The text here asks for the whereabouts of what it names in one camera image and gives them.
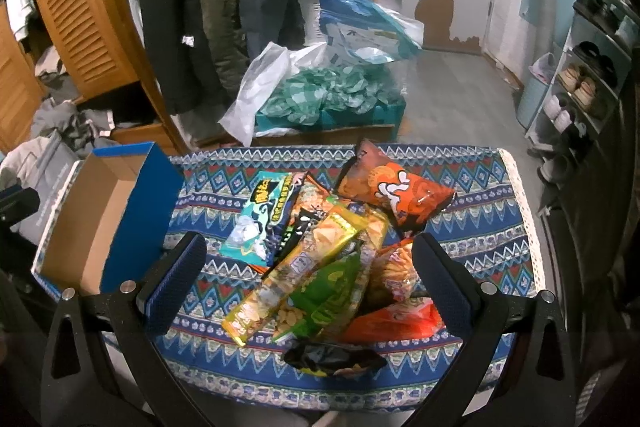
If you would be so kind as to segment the grey clothes pile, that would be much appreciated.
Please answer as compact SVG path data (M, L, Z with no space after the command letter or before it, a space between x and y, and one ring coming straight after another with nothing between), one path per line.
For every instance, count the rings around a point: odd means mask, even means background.
M85 159L95 148L115 146L111 109L79 110L72 101L55 104L46 98L36 110L30 138L4 156L1 161L1 188L27 185L27 180L44 158L47 148L62 148L72 160Z

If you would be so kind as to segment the green peanut snack bag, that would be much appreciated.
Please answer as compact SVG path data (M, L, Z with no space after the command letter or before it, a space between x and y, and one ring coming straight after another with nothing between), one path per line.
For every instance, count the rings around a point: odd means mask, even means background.
M316 337L347 310L361 270L360 252L339 257L311 274L276 314L273 340Z

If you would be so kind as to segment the teal snack bag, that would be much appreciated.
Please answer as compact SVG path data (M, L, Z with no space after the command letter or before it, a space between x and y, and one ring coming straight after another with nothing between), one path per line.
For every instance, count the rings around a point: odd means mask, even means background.
M271 265L272 248L267 245L268 225L286 180L288 172L259 171L258 181L250 198L236 216L235 225L222 244L222 257L253 265L266 271Z

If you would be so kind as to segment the long yellow snack pack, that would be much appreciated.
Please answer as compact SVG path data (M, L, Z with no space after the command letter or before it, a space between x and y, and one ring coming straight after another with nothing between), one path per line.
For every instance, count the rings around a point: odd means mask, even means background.
M367 226L365 217L334 206L306 231L293 250L224 318L221 325L240 347L275 314L310 274L326 265Z

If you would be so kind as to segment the red orange snack bag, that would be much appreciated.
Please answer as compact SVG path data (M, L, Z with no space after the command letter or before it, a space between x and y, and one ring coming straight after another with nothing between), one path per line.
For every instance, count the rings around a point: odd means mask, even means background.
M430 338L445 327L433 300L409 298L353 319L338 340L351 345Z

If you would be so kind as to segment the blue white plastic bag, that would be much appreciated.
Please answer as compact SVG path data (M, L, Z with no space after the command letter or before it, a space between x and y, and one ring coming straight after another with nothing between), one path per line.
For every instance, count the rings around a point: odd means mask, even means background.
M422 50L422 26L372 0L319 0L319 27L344 63L385 65L411 60Z

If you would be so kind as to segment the orange popcorn snack bag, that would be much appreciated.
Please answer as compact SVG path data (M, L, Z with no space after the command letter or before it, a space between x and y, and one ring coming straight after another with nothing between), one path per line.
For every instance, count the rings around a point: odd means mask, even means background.
M310 173L306 173L294 202L288 206L288 221L277 243L273 262L282 260L299 243L303 235L316 225L334 206L329 191Z

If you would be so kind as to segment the black snack bag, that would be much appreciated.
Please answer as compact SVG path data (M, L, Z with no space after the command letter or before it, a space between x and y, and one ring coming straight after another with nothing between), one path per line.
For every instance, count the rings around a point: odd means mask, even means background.
M317 377L356 377L387 365L382 355L370 348L307 340L294 343L282 360L299 372Z

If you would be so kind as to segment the orange brown chip bag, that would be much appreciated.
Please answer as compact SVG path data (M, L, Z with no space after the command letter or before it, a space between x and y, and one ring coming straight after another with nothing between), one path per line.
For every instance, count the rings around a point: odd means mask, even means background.
M418 176L367 139L357 143L355 156L338 176L335 192L389 211L404 231L423 229L428 219L456 197L453 188Z

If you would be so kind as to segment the grey printed tote bag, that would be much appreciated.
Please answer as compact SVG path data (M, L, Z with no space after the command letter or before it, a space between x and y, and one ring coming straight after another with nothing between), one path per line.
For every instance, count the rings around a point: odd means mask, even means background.
M2 174L12 174L21 187L33 188L39 196L38 210L14 225L12 230L30 243L38 245L58 192L78 163L79 157L54 130L19 145L4 158Z

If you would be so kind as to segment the blue patterned tablecloth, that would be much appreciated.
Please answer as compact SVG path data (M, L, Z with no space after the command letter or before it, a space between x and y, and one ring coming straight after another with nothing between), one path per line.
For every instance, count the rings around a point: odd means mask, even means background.
M544 286L540 245L518 166L502 148L387 144L398 164L456 191L427 223L451 258L500 291L535 295ZM245 403L299 411L397 412L416 406L454 361L458 338L440 331L423 339L378 343L385 366L355 379L318 378L283 361L271 329L245 346L222 328L224 316L259 282L244 262L220 248L263 171L303 171L332 187L354 150L349 145L224 147L174 158L184 183L165 242L201 233L207 258L186 301L157 348L185 384Z

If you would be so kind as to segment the shoe rack with shoes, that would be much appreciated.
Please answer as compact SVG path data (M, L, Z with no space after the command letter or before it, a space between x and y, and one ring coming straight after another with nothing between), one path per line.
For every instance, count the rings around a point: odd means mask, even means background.
M557 54L541 58L541 95L526 126L538 176L562 185L577 170L620 101L631 53L639 45L639 10L630 0L574 0Z

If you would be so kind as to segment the black hanging coat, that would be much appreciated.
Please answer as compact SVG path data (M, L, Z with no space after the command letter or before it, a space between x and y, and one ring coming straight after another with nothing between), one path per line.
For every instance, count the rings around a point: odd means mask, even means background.
M168 113L197 108L220 92L200 0L140 0L143 37Z

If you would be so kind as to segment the blue cardboard box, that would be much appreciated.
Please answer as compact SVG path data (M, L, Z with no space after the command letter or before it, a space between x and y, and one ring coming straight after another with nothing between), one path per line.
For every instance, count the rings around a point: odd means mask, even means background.
M55 301L117 291L160 259L182 171L153 142L101 147L77 161L56 196L32 262Z

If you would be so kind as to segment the french fries snack bag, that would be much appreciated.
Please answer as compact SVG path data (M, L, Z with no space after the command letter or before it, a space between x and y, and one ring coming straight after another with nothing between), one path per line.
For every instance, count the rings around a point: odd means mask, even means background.
M408 299L418 283L412 257L413 238L379 251L372 261L367 302L386 307Z

